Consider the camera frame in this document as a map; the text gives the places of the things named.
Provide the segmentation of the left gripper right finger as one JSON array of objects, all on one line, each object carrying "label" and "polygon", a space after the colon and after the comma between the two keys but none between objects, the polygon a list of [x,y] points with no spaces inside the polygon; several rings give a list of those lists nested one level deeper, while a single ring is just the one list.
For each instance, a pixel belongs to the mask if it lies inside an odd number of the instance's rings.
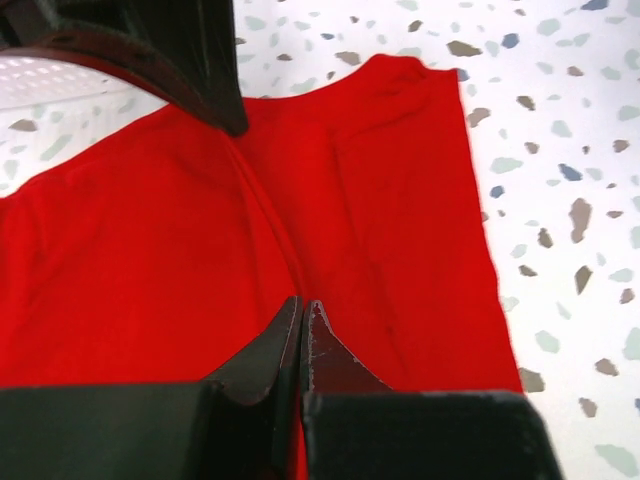
[{"label": "left gripper right finger", "polygon": [[563,474],[541,417],[506,391],[392,390],[305,314],[301,421],[311,479],[554,480]]}]

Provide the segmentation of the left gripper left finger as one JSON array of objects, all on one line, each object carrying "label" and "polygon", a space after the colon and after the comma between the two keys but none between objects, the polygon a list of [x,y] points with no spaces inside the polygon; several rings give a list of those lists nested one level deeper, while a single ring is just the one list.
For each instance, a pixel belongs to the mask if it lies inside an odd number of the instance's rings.
[{"label": "left gripper left finger", "polygon": [[303,307],[196,382],[5,389],[5,479],[292,479]]}]

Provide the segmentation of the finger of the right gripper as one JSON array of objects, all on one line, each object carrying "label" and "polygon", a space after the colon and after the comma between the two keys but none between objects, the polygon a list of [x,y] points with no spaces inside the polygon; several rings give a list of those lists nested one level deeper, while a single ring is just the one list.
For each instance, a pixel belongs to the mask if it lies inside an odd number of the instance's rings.
[{"label": "finger of the right gripper", "polygon": [[249,126],[230,1],[13,0],[1,53],[98,70],[232,136]]}]

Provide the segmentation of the red t shirt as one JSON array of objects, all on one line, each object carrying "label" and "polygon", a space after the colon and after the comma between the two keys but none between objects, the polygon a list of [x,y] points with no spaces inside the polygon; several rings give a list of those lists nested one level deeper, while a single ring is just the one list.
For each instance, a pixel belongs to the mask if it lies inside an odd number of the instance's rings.
[{"label": "red t shirt", "polygon": [[1,393],[196,382],[286,300],[392,390],[523,396],[458,75],[377,55],[232,138],[165,107],[1,201]]}]

